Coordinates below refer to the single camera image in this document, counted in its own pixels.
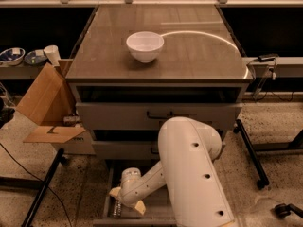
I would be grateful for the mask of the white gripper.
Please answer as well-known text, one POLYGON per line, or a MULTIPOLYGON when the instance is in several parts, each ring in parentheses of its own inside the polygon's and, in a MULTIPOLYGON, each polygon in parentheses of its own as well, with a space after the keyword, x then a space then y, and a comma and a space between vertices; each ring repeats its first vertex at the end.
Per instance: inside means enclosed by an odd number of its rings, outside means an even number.
POLYGON ((142 198, 139 196, 137 188, 139 187, 141 172, 138 168, 127 168, 122 172, 120 187, 114 187, 109 195, 115 199, 120 199, 121 203, 127 207, 134 208, 140 215, 144 215, 146 207, 142 198))

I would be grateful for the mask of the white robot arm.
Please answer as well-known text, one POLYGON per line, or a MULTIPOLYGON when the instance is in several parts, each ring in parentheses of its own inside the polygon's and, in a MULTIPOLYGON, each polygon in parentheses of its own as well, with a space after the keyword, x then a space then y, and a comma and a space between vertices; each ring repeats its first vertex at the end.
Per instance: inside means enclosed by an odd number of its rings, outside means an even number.
POLYGON ((160 161, 146 174, 135 167, 125 169, 121 185, 110 196, 143 215, 143 200, 165 186, 178 227, 234 227, 235 217, 213 166, 221 150, 214 128, 173 117, 158 134, 160 161))

